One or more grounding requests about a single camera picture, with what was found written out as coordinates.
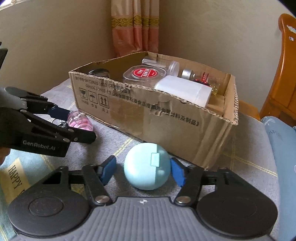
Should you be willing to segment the capsule bottle silver cap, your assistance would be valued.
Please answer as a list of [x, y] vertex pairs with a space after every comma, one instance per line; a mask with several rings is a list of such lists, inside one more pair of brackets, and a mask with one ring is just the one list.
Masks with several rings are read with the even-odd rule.
[[181, 77], [211, 87], [213, 95], [218, 94], [218, 89], [222, 81], [221, 78], [214, 77], [207, 72], [194, 72], [191, 69], [184, 69], [182, 71]]

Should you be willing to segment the wooden headboard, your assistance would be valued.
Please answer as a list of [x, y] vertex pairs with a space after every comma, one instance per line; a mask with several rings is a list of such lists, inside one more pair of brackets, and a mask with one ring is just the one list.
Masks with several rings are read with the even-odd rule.
[[260, 117], [274, 116], [295, 126], [295, 17], [281, 14], [281, 56], [273, 84], [260, 111]]

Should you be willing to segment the pink gold curtain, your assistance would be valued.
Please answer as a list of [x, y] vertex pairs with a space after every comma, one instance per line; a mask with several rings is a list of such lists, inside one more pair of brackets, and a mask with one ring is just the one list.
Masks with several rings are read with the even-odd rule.
[[116, 56], [159, 51], [159, 0], [111, 1]]

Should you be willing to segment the light blue round case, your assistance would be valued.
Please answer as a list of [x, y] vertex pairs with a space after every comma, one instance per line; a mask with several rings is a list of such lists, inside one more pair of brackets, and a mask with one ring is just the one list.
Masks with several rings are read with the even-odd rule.
[[171, 173], [171, 159], [160, 145], [141, 143], [126, 154], [124, 173], [133, 187], [155, 190], [167, 182]]

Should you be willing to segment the blue grey checked cloth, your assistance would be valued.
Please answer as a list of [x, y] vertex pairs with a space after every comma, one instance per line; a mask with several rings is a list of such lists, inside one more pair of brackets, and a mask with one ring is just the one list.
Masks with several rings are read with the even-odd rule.
[[143, 143], [127, 154], [126, 176], [156, 188], [173, 176], [170, 197], [118, 197], [105, 189], [116, 157], [81, 170], [59, 167], [8, 207], [15, 240], [271, 240], [274, 202], [221, 167], [184, 166], [160, 146]]

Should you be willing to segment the cardboard box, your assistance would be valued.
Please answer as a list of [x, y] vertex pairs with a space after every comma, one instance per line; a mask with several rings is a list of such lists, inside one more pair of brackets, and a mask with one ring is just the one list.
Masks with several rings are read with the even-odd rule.
[[[88, 63], [69, 72], [77, 107], [99, 122], [136, 139], [156, 143], [169, 153], [210, 169], [238, 125], [235, 77], [204, 64], [174, 56], [181, 69], [221, 78], [218, 94], [203, 108], [163, 91], [123, 82], [123, 73], [153, 53], [136, 52]], [[110, 78], [89, 75], [104, 68]]]

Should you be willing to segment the pink clear keychain toy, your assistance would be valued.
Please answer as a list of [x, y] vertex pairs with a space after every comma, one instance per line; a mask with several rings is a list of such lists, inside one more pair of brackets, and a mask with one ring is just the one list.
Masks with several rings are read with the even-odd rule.
[[67, 120], [53, 119], [52, 123], [62, 128], [78, 128], [86, 131], [93, 131], [93, 125], [85, 113], [70, 111]]

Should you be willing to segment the black glossy oval case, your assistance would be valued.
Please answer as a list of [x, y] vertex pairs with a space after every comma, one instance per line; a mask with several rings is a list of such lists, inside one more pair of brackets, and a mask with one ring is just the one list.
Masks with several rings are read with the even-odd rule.
[[93, 76], [97, 76], [97, 77], [110, 78], [109, 71], [104, 68], [93, 69], [93, 70], [89, 71], [88, 74], [93, 75]]

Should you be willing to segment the white plastic container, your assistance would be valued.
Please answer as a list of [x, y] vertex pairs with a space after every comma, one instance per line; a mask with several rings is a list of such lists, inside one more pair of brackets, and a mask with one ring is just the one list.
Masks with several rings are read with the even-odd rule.
[[209, 86], [171, 75], [161, 79], [154, 89], [175, 95], [203, 108], [208, 104], [212, 92]]

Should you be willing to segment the clear round plastic jar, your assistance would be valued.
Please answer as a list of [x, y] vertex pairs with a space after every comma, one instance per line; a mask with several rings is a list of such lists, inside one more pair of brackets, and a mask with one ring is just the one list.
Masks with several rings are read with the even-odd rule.
[[165, 69], [167, 75], [175, 77], [178, 77], [180, 70], [180, 63], [177, 61], [165, 60], [159, 57], [145, 56], [142, 59], [142, 64]]

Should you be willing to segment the blue floral pillow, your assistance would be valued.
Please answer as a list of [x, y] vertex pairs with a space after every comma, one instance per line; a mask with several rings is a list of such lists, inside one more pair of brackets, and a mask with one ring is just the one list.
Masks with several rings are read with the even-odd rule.
[[274, 116], [262, 120], [273, 151], [280, 186], [279, 240], [295, 240], [295, 127]]

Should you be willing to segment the clear jar red label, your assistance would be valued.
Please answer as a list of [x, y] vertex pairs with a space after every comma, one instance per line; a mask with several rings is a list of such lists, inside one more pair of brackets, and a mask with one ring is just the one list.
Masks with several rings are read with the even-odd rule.
[[163, 68], [137, 65], [129, 68], [123, 73], [123, 82], [154, 88], [154, 86], [166, 75], [167, 72]]

